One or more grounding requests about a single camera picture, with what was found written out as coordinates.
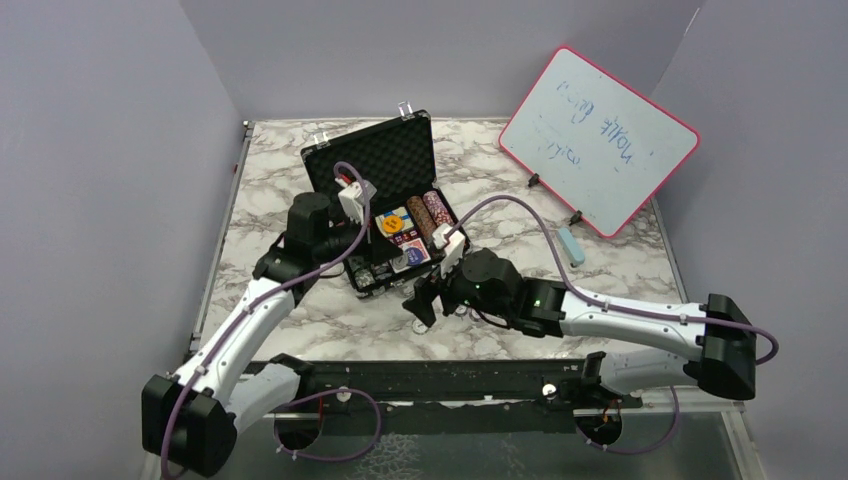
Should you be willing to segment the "orange big blind button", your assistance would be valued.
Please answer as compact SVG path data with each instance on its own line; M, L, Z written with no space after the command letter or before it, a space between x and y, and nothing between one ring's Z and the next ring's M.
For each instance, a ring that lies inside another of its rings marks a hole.
M387 235L394 235L404 228L404 220L396 215L385 216L381 221L382 230Z

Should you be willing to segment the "red playing card deck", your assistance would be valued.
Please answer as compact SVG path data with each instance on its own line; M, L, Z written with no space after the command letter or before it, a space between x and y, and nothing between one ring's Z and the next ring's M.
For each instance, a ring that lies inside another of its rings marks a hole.
M419 267L431 260L427 245L420 238L401 243L399 248L402 254L390 261L390 266L394 273L401 273Z

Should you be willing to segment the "black poker set case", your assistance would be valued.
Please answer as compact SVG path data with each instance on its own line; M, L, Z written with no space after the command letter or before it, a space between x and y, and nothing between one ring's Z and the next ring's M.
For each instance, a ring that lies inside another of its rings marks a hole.
M402 107L400 116L394 119L335 138L315 141L301 149L300 157L313 190L328 195L332 201L338 199L341 190L335 179L342 176L349 180L354 179L346 169L340 172L334 170L338 162L352 165L364 180L370 181L377 189L377 193L370 200L370 222L375 222L377 215L397 207L407 209L406 202L410 197L422 198L431 190L439 193L455 222L457 220L452 207L437 185L432 120L424 109L412 110ZM418 232L417 238L427 245L431 260L401 273L394 273L390 262L379 265L370 263L375 283L357 290L353 283L349 259L360 256L370 262L367 234L358 249L343 262L345 274L358 296L379 295L406 280L427 273L440 263L443 253L435 248L433 240L431 243L426 242L418 225L415 222L414 225Z

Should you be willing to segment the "dark blue small blind button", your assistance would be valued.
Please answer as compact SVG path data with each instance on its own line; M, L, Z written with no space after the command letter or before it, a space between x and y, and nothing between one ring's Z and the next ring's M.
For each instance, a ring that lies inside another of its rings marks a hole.
M418 247L410 247L404 250L407 259L407 265L417 266L429 259L428 253L426 250L422 250Z

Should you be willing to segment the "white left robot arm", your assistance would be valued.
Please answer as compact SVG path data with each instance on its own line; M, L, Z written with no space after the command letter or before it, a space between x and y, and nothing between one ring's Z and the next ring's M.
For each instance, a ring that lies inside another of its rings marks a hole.
M331 226L327 195L297 195L286 231L259 258L221 327L174 373L154 375L143 387L142 445L159 456L161 478L217 474L239 434L276 408L320 424L324 400L331 395L375 401L358 389L315 391L313 365L296 358L268 363L251 378L242 377L259 347L322 274L368 237L370 195L351 185L338 200L345 216L341 230Z

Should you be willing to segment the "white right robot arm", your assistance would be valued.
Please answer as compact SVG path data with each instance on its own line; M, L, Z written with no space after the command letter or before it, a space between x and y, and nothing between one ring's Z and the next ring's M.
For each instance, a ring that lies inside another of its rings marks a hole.
M579 398L600 407L635 391L694 385L724 399L756 395L756 338L736 302L712 294L704 303L668 304L610 297L562 281L520 275L514 265L483 249L444 273L418 279L402 304L426 326L464 306L504 321L534 338L596 337L639 345L625 354L586 358L577 380Z

